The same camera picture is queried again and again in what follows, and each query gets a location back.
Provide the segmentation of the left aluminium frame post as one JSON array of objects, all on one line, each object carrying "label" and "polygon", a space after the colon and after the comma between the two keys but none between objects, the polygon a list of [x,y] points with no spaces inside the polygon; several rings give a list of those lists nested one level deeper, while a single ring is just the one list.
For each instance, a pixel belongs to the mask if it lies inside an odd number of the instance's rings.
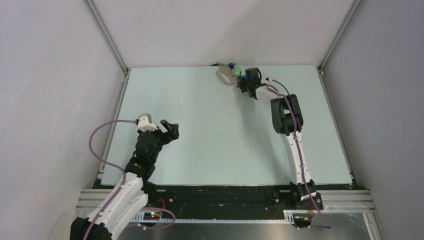
[{"label": "left aluminium frame post", "polygon": [[109,48],[112,56],[116,60],[122,74],[128,75],[129,68],[120,53],[117,44],[115,43],[112,34],[110,33],[105,20],[102,17],[100,10],[98,9],[94,0],[83,0],[88,12],[90,13],[95,25],[97,26],[99,33],[103,37],[107,47]]}]

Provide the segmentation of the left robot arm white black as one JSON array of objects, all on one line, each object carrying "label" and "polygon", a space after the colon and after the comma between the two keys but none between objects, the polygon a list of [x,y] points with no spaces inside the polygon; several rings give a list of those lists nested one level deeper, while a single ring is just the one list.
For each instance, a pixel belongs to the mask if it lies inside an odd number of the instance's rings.
[{"label": "left robot arm white black", "polygon": [[155,207],[158,203],[157,186],[149,182],[156,167],[163,146],[179,138],[179,125],[161,120],[165,130],[152,123],[148,113],[133,120],[137,125],[135,150],[127,165],[102,159],[98,160],[117,168],[122,176],[111,193],[87,217],[77,217],[70,227],[71,240],[116,240],[141,209],[149,208],[153,212],[162,212]]}]

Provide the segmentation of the green key tag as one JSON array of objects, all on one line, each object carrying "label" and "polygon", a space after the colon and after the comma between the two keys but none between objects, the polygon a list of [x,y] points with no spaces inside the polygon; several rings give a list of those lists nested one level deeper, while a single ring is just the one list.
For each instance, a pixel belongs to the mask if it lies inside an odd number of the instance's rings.
[{"label": "green key tag", "polygon": [[234,73],[235,75],[240,76],[240,75],[242,74],[242,69],[241,69],[240,67],[235,67],[235,68],[233,69],[233,73]]}]

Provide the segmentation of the right controller board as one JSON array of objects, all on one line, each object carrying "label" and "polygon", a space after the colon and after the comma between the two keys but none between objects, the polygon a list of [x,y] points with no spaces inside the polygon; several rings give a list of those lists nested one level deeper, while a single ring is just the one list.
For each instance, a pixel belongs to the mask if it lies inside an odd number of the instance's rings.
[{"label": "right controller board", "polygon": [[293,221],[294,222],[311,222],[313,218],[314,218],[313,216],[294,215]]}]

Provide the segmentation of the left controller board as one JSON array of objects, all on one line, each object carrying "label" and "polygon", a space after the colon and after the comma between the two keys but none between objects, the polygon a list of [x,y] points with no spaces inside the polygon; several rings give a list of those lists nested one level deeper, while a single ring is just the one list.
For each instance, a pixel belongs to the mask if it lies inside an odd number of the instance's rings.
[{"label": "left controller board", "polygon": [[161,219],[162,213],[159,212],[154,212],[154,211],[149,211],[149,212],[145,212],[143,214],[143,220],[144,221],[158,221]]}]

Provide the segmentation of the controller board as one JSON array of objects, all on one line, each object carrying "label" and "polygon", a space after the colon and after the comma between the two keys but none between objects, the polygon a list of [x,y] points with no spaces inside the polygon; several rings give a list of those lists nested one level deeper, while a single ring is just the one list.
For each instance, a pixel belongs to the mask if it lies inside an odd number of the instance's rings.
[{"label": "controller board", "polygon": [[314,218],[313,216],[294,215],[293,221],[294,222],[311,222],[313,218]]},{"label": "controller board", "polygon": [[162,213],[159,212],[154,212],[154,211],[149,211],[149,212],[145,212],[143,214],[143,220],[144,221],[158,221],[161,219]]}]

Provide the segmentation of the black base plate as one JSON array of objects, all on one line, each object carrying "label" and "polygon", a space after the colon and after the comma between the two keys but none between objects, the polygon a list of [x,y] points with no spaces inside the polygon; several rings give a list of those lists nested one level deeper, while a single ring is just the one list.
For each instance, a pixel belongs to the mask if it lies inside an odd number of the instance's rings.
[{"label": "black base plate", "polygon": [[291,204],[289,185],[157,185],[147,208],[164,207],[161,219],[179,221],[284,221]]}]

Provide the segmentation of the right aluminium frame post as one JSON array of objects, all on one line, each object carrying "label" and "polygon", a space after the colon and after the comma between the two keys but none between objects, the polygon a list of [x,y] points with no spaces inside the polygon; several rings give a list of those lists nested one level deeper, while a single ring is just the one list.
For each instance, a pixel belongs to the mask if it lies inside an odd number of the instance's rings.
[{"label": "right aluminium frame post", "polygon": [[334,38],[332,39],[328,49],[326,50],[322,60],[320,61],[319,65],[317,66],[318,72],[323,75],[325,68],[327,67],[329,61],[331,60],[333,54],[335,53],[337,47],[341,43],[344,35],[347,33],[348,28],[354,21],[354,18],[360,11],[362,5],[364,4],[365,0],[353,0],[346,15],[344,16],[339,28],[336,31],[336,34]]}]

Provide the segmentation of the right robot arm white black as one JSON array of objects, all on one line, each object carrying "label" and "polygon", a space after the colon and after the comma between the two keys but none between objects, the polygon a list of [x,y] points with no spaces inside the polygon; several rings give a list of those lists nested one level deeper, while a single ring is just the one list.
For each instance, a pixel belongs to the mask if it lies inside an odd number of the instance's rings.
[{"label": "right robot arm white black", "polygon": [[302,130],[304,119],[297,96],[281,82],[266,78],[250,67],[237,78],[236,86],[249,97],[269,104],[274,131],[284,144],[290,169],[290,202],[297,209],[320,211],[321,198],[305,159]]}]

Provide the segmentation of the aluminium frame post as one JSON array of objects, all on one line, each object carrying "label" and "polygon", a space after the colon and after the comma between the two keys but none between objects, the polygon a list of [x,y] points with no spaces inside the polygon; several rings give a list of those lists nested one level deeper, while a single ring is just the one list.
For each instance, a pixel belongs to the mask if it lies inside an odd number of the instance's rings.
[{"label": "aluminium frame post", "polygon": [[115,43],[112,34],[110,33],[105,20],[102,17],[100,10],[98,9],[94,0],[83,0],[88,12],[90,13],[95,25],[97,26],[99,33],[103,37],[107,47],[109,48],[112,56],[116,60],[122,74],[128,75],[129,68],[120,53],[117,44]]},{"label": "aluminium frame post", "polygon": [[318,72],[323,75],[325,68],[327,67],[329,61],[331,60],[333,54],[335,53],[337,47],[341,43],[344,35],[347,33],[348,28],[354,21],[354,18],[360,11],[362,5],[364,4],[365,0],[353,0],[346,15],[344,16],[339,28],[336,31],[336,34],[334,38],[332,39],[328,49],[326,50],[322,60],[320,61],[319,65],[317,66]]}]

